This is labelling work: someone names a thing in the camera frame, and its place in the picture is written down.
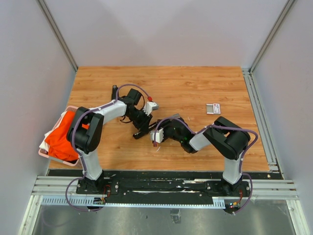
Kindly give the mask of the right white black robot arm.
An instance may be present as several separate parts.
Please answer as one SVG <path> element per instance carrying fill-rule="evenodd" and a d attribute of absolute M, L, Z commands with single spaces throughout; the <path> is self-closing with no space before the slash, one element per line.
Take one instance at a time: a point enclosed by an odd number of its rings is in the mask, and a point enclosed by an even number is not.
<path fill-rule="evenodd" d="M 241 160 L 248 148 L 250 135 L 233 122 L 219 117 L 212 125 L 194 132 L 182 118 L 172 116 L 159 121 L 150 137 L 154 146 L 167 139 L 175 140 L 185 152 L 191 154 L 209 145 L 214 146 L 224 157 L 223 193 L 232 196 L 238 192 L 243 175 Z"/>

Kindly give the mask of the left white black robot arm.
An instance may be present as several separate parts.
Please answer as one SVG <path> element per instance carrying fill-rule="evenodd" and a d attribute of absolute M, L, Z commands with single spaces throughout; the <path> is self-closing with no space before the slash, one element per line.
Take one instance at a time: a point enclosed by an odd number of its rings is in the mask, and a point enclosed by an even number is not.
<path fill-rule="evenodd" d="M 118 88 L 112 89 L 111 102 L 96 107 L 79 107 L 73 121 L 67 131 L 66 139 L 73 150 L 78 154 L 83 166 L 83 177 L 78 179 L 77 194 L 102 194 L 111 188 L 112 194 L 118 193 L 118 184 L 110 183 L 104 178 L 104 172 L 100 166 L 97 148 L 99 146 L 103 125 L 115 118 L 128 118 L 129 122 L 138 130 L 133 135 L 139 139 L 148 134 L 154 127 L 151 123 L 152 111 L 158 109 L 158 104 L 148 97 L 141 109 L 136 106 L 142 93 L 130 89 L 127 95 L 119 97 Z"/>

